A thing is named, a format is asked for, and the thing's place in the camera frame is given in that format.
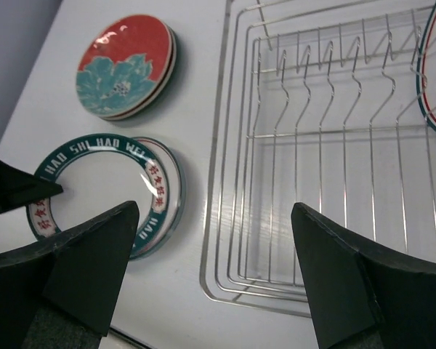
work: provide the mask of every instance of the gray wall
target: gray wall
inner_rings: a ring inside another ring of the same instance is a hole
[[[0,0],[0,139],[62,0]]]

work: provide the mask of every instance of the white table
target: white table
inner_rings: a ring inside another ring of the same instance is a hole
[[[102,28],[134,13],[158,16],[174,29],[182,63],[161,104],[110,123],[79,104],[76,68]],[[159,349],[316,348],[309,319],[218,304],[198,283],[224,19],[225,0],[64,0],[1,141],[0,159],[34,172],[58,145],[95,132],[166,143],[185,168],[187,206],[165,246],[129,263],[113,325]],[[24,209],[0,216],[0,252],[32,242]],[[101,348],[127,347],[108,340]]]

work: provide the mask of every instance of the plate with green rim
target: plate with green rim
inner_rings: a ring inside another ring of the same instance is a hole
[[[140,211],[131,252],[134,259],[162,229],[171,209],[168,175],[161,160],[148,147],[121,135],[86,135],[66,142],[42,161],[35,175],[61,184],[64,190],[27,206],[37,239],[134,200]]]
[[[140,251],[140,257],[147,257],[165,244],[179,224],[185,205],[186,180],[176,156],[166,145],[149,137],[135,137],[134,139],[151,149],[169,174],[169,203],[171,209],[166,213],[165,223],[157,232],[155,238]]]

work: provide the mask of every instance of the teal flower pattern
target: teal flower pattern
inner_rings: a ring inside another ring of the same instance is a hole
[[[145,54],[132,55],[113,64],[108,57],[95,57],[76,78],[76,90],[82,105],[99,116],[114,116],[129,111],[153,91],[149,79],[152,61]]]

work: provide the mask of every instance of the dish rack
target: dish rack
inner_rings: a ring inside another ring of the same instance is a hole
[[[296,201],[436,262],[436,134],[415,85],[433,3],[245,1],[227,8],[201,258],[206,295],[310,317],[290,221]]]

